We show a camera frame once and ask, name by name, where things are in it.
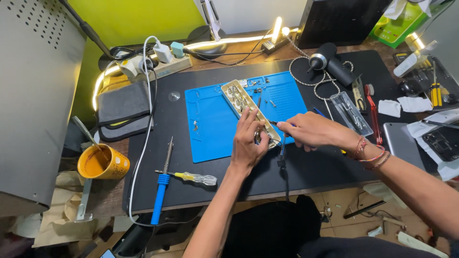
black desk mat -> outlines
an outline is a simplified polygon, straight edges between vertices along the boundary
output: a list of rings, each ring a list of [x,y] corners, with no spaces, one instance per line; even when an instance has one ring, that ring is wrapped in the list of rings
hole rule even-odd
[[[395,80],[390,75],[384,62],[375,50],[358,51],[339,54],[342,61],[351,61],[354,64],[354,74],[362,74],[363,84],[372,83],[375,88],[373,100],[378,104],[379,100],[395,100],[402,94],[398,90]],[[133,211],[153,209],[157,191],[158,174],[155,169],[162,170],[166,160],[167,144],[174,137],[174,150],[172,152],[170,172],[190,172],[196,174],[210,174],[218,178],[218,184],[222,182],[226,169],[230,164],[230,158],[221,158],[194,164],[191,159],[190,137],[187,125],[187,115],[184,91],[202,86],[220,84],[234,79],[244,79],[266,74],[288,71],[291,60],[266,62],[253,65],[240,65],[218,69],[201,70],[195,72],[176,73],[158,80],[158,96],[156,112],[154,115],[155,129],[150,134],[150,139],[145,155],[137,174],[134,187]],[[292,66],[293,74],[302,82],[318,82],[322,75],[312,77],[306,71],[309,68],[307,59],[299,59]],[[298,88],[308,110],[316,107],[328,116],[325,104],[318,99],[313,92],[312,86],[298,84]],[[341,90],[347,91],[351,100],[354,100],[350,90],[340,86]],[[181,95],[178,101],[170,101],[168,95],[172,91],[178,91]],[[336,88],[327,83],[317,89],[319,96],[331,96]],[[333,118],[342,124],[344,121],[329,102]],[[371,117],[364,116],[371,125]],[[412,123],[416,121],[414,114],[401,112],[400,118],[379,114],[379,123],[382,129],[383,123]],[[127,210],[126,201],[130,195],[131,177],[135,162],[141,153],[145,135],[133,136],[129,140],[128,158],[131,168],[126,175],[123,193],[123,210]],[[367,137],[373,143],[373,135]],[[437,171],[434,161],[418,147],[429,173]],[[277,161],[280,148],[270,150],[260,163],[253,169],[245,181],[239,200],[247,196],[269,194],[285,191],[285,183],[281,178]],[[333,188],[333,185],[350,185],[356,182],[375,180],[377,177],[371,171],[366,171],[356,162],[344,157],[340,150],[332,146],[320,147],[317,151],[306,153],[303,149],[296,148],[294,144],[285,147],[285,161],[288,171],[290,190],[310,189],[317,187]],[[210,201],[217,187],[209,187],[190,181],[182,181],[171,176],[170,184],[166,189],[163,207]]]

red tool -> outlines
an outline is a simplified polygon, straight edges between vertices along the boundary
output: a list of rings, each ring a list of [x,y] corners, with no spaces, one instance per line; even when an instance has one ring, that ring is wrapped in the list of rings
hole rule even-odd
[[[365,95],[367,96],[368,102],[371,106],[371,120],[373,120],[373,132],[376,139],[376,143],[378,145],[382,144],[381,132],[379,131],[379,124],[378,124],[378,111],[376,110],[376,105],[371,99],[371,96],[375,94],[375,89],[373,85],[367,84],[365,85]]]

blower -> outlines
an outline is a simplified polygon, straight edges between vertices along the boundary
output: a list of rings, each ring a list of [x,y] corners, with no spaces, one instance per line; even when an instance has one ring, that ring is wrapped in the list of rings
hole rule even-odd
[[[321,45],[309,59],[309,65],[311,67],[308,72],[312,69],[326,70],[335,77],[341,85],[348,87],[357,77],[336,58],[336,52],[337,48],[333,43]]]

blue silicone mat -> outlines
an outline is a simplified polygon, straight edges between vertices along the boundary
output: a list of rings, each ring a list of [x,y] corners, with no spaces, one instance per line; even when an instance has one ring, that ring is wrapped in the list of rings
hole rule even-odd
[[[263,89],[260,110],[271,121],[285,121],[298,113],[308,111],[298,86],[288,71],[248,78],[247,82],[250,86],[246,88],[246,91],[253,97],[255,103],[258,102],[260,93],[254,93],[253,90]],[[220,86],[224,84],[226,83],[185,91],[191,154],[194,163],[231,156],[239,117],[220,91]],[[276,127],[275,129],[283,138],[283,133]],[[292,138],[285,140],[286,144],[292,142]]]

clear screwdriver handle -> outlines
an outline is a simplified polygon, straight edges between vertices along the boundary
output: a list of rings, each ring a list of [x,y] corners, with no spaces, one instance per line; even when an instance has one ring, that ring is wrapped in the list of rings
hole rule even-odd
[[[216,185],[217,178],[211,175],[199,175],[199,174],[191,174],[188,172],[183,173],[183,180],[192,180],[197,183],[203,183],[205,185]]]

